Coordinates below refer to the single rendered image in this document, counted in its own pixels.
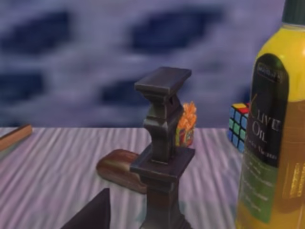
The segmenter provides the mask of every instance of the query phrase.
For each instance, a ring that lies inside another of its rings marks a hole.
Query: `wooden stick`
[[[23,125],[7,133],[6,135],[0,137],[0,150],[10,147],[11,145],[31,135],[31,133],[32,133],[32,126],[29,124]]]

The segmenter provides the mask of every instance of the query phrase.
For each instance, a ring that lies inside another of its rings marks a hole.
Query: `french fries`
[[[181,116],[181,119],[178,123],[178,128],[190,130],[191,128],[195,127],[196,121],[197,121],[197,115],[196,111],[197,108],[194,104],[194,102],[184,103],[183,104],[183,114]]]

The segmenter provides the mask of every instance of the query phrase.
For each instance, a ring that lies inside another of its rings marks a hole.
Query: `yellow liquid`
[[[264,54],[274,54],[283,63],[289,75],[288,103],[296,104],[305,100],[305,27],[283,25],[280,30],[262,47],[258,59]],[[298,105],[303,110],[304,118],[298,119],[299,127],[305,133],[305,103]],[[238,202],[236,229],[305,229],[305,139],[296,136],[301,142],[298,148],[280,155],[278,179],[275,186],[275,198],[268,224],[253,217],[245,205]],[[290,187],[284,191],[286,184]],[[283,212],[277,207],[283,199],[292,209]]]

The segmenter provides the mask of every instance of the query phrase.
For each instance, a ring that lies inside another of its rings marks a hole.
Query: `black label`
[[[273,167],[278,167],[288,92],[288,73],[280,59],[261,56],[254,66],[245,147]]]

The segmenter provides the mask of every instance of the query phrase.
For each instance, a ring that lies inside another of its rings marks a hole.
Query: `yellow bottle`
[[[282,21],[255,60],[236,229],[305,229],[305,0]]]

